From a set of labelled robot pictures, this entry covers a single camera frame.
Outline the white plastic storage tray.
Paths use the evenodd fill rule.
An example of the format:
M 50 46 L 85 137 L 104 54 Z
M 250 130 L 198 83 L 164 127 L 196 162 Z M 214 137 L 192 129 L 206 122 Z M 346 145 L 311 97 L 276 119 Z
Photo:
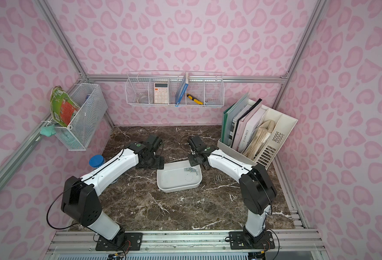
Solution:
M 183 168 L 191 167 L 188 160 L 177 161 L 164 165 L 163 170 L 157 170 L 157 186 L 165 192 L 178 192 L 197 188 L 202 182 L 201 167 L 194 166 L 199 170 L 199 175 L 187 175 Z

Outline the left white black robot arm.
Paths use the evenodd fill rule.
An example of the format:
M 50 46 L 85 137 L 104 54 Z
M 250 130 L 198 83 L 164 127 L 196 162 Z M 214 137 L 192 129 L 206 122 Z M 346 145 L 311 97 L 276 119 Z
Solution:
M 99 234 L 120 247 L 127 238 L 125 229 L 113 221 L 102 209 L 99 196 L 126 171 L 164 169 L 164 157 L 157 154 L 163 140 L 150 135 L 145 141 L 132 142 L 108 162 L 82 177 L 70 177 L 64 184 L 61 210 L 78 224 Z

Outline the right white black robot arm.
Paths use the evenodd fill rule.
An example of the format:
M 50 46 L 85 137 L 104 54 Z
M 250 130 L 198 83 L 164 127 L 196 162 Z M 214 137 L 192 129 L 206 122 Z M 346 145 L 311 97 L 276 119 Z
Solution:
M 216 146 L 206 145 L 198 135 L 188 138 L 187 143 L 191 148 L 188 155 L 191 166 L 217 169 L 238 182 L 244 205 L 248 208 L 244 232 L 248 238 L 259 240 L 266 232 L 267 215 L 272 212 L 272 202 L 277 196 L 265 166 L 245 164 Z

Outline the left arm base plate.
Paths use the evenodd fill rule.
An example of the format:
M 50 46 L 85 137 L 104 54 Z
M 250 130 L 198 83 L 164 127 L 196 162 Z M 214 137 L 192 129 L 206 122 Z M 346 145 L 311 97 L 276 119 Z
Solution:
M 119 232 L 112 240 L 99 235 L 96 251 L 139 251 L 141 248 L 143 233 L 141 232 Z

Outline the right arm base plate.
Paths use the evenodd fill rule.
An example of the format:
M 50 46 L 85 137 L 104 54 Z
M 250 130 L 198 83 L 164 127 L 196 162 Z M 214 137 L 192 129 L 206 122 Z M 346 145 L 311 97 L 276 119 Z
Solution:
M 230 244 L 232 250 L 275 249 L 275 242 L 270 231 L 264 231 L 257 237 L 253 237 L 245 231 L 232 231 L 228 233 L 225 241 Z

